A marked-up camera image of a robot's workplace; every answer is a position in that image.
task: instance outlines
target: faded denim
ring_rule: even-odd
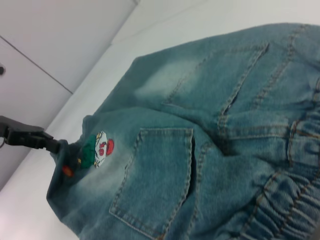
[[[318,26],[266,25],[138,57],[79,141],[61,141],[47,200],[81,240],[309,239],[319,97]],[[100,131],[113,153],[77,168]]]

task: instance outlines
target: denim jacket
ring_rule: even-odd
[[[309,239],[320,217],[320,28],[138,57],[61,141],[47,200],[81,240]]]

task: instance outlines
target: patch pocket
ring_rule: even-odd
[[[141,129],[109,212],[151,239],[163,239],[187,197],[193,130]]]
[[[181,78],[164,105],[216,114],[236,98],[244,81],[268,43],[213,50],[187,76]]]

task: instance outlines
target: denim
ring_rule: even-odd
[[[112,154],[79,167],[101,131]],[[135,59],[61,141],[47,200],[81,240],[306,240],[319,153],[320,28],[259,26]]]

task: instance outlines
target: white wall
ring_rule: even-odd
[[[1,0],[0,115],[46,128],[107,50],[133,0]],[[0,149],[0,190],[28,154]]]

